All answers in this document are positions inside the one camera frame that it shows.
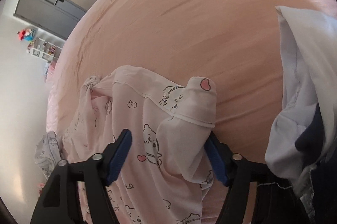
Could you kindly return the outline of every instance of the gray garment with cartoon print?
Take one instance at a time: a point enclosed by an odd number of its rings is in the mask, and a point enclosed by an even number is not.
[[[34,160],[48,179],[61,160],[60,144],[54,131],[45,134],[36,146]]]

